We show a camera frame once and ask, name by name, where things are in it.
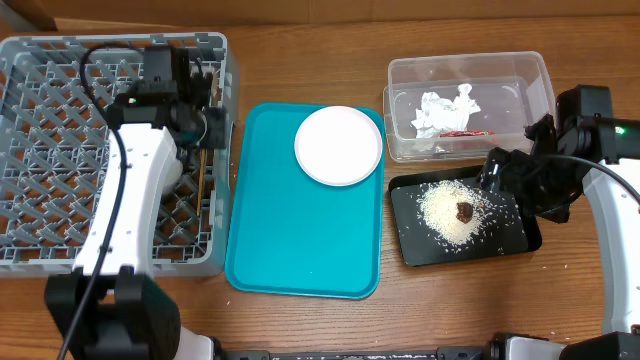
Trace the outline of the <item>wooden chopstick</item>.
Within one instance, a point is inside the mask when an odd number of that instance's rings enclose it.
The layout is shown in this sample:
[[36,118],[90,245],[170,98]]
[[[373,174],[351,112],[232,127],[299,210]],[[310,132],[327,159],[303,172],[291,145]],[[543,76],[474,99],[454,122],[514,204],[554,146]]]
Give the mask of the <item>wooden chopstick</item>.
[[202,203],[203,203],[203,194],[204,194],[204,180],[206,174],[206,164],[207,164],[207,149],[200,149],[200,166],[199,166],[199,176],[198,176],[198,195],[197,195],[197,216],[200,217],[202,211]]

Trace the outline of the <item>grey shallow bowl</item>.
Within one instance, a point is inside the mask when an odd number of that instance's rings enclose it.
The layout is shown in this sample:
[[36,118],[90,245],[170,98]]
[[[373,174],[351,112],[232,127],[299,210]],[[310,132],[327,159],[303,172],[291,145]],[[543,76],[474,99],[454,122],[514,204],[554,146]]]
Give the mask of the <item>grey shallow bowl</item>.
[[183,172],[183,164],[177,156],[171,153],[161,170],[160,182],[162,195],[173,191]]

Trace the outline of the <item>brown food scrap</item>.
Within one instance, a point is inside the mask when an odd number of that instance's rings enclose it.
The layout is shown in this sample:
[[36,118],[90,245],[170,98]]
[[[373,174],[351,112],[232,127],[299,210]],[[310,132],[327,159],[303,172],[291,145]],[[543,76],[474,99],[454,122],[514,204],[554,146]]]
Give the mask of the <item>brown food scrap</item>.
[[456,218],[464,224],[469,223],[473,219],[473,212],[474,212],[473,206],[468,202],[458,202],[456,206],[457,206]]

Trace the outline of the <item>pile of rice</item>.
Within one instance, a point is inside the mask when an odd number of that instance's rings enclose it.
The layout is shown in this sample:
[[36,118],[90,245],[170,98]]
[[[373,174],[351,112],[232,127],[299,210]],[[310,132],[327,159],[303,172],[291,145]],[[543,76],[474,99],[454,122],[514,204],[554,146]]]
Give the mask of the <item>pile of rice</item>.
[[[461,248],[472,244],[487,226],[496,205],[477,188],[457,180],[444,180],[421,186],[417,196],[418,219],[435,232],[436,241],[445,247]],[[456,218],[458,202],[468,202],[473,219],[464,224]]]

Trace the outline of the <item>red snack wrapper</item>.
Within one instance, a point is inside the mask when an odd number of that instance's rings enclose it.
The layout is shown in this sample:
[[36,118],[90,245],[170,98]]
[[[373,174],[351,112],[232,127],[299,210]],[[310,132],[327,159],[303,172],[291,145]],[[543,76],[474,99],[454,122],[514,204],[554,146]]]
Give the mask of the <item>red snack wrapper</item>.
[[481,130],[458,130],[444,132],[439,135],[440,138],[454,138],[454,137],[476,137],[476,136],[493,136],[493,131],[481,131]]

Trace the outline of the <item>white napkin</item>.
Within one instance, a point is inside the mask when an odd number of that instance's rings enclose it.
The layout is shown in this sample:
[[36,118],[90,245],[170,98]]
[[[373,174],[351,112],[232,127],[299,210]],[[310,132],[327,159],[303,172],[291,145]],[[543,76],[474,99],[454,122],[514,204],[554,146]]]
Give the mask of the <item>white napkin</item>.
[[453,100],[442,98],[436,92],[422,95],[421,105],[415,110],[416,118],[411,122],[417,139],[467,130],[470,116],[480,112],[481,108],[470,97],[471,84],[460,84],[457,89],[458,95]]

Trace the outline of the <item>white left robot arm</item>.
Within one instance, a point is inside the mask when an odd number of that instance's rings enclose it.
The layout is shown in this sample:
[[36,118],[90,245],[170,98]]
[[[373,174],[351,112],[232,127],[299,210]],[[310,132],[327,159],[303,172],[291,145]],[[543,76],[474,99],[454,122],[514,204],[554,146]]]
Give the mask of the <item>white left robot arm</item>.
[[45,304],[76,359],[216,359],[216,340],[187,329],[153,278],[161,200],[184,173],[183,150],[225,144],[225,112],[211,106],[214,76],[144,69],[103,110],[109,160],[88,237]]

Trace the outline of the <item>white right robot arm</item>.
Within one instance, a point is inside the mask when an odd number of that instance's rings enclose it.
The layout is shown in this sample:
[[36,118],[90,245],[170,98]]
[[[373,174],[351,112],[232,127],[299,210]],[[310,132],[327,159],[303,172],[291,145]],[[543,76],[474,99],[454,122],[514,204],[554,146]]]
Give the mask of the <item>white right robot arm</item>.
[[489,151],[480,188],[514,196],[524,216],[568,219],[580,196],[589,201],[605,280],[602,335],[563,345],[529,335],[499,334],[486,359],[636,359],[639,356],[639,124],[572,115],[555,126],[547,115],[526,127],[530,152]]

